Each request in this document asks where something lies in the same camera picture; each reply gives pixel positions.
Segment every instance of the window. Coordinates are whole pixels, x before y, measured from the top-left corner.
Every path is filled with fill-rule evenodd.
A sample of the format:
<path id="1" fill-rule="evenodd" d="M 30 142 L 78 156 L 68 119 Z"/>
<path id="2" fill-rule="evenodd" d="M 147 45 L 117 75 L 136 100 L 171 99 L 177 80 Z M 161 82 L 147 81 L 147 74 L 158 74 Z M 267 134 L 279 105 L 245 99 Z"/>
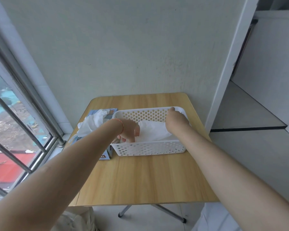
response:
<path id="1" fill-rule="evenodd" d="M 0 37 L 0 199 L 33 173 L 62 131 Z"/>

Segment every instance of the forearm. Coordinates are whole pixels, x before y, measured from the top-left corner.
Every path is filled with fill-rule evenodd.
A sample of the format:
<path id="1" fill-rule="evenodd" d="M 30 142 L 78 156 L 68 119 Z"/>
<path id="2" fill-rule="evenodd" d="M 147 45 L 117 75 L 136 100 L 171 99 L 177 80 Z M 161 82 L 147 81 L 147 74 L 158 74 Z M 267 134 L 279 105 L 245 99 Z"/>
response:
<path id="1" fill-rule="evenodd" d="M 28 227 L 43 224 L 50 229 L 121 131 L 122 124 L 110 120 L 64 149 L 0 201 L 0 219 L 13 217 Z"/>
<path id="2" fill-rule="evenodd" d="M 243 230 L 289 230 L 289 203 L 189 126 L 175 135 Z"/>

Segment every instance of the hand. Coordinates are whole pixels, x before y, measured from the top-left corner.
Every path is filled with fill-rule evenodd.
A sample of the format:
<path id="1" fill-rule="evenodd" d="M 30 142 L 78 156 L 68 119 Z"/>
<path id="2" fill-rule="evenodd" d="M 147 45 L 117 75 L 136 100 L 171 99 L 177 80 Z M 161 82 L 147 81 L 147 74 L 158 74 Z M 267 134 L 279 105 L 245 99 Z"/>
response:
<path id="1" fill-rule="evenodd" d="M 140 127 L 139 125 L 134 122 L 133 120 L 125 119 L 125 118 L 118 118 L 123 123 L 123 132 L 118 135 L 118 139 L 122 139 L 123 142 L 134 143 L 135 136 L 139 136 Z"/>
<path id="2" fill-rule="evenodd" d="M 174 131 L 180 126 L 189 126 L 189 121 L 182 113 L 171 107 L 166 116 L 167 131 L 174 134 Z"/>

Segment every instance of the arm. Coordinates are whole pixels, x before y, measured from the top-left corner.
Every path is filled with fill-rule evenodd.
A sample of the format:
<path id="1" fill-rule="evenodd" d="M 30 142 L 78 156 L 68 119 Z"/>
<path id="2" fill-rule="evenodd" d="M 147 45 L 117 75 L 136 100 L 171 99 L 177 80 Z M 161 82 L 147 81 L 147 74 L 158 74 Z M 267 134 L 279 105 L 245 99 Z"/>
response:
<path id="1" fill-rule="evenodd" d="M 132 120 L 109 120 L 64 149 L 0 201 L 0 230 L 50 230 L 117 135 L 135 141 Z"/>
<path id="2" fill-rule="evenodd" d="M 174 108 L 166 127 L 186 147 L 213 191 L 243 230 L 289 230 L 289 203 L 213 143 Z"/>

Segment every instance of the orange bracelet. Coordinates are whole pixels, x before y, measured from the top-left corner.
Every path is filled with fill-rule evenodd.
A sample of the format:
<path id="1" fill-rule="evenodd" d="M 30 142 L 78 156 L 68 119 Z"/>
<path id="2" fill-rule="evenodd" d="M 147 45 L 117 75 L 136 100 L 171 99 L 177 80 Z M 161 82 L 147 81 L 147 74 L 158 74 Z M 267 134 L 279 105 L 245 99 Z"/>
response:
<path id="1" fill-rule="evenodd" d="M 124 130 L 124 124 L 123 124 L 123 122 L 122 122 L 120 119 L 117 119 L 117 118 L 114 118 L 114 119 L 116 119 L 116 120 L 118 120 L 119 122 L 122 123 L 122 132 L 120 133 L 120 134 L 122 134 L 122 133 L 123 133 L 123 130 Z"/>

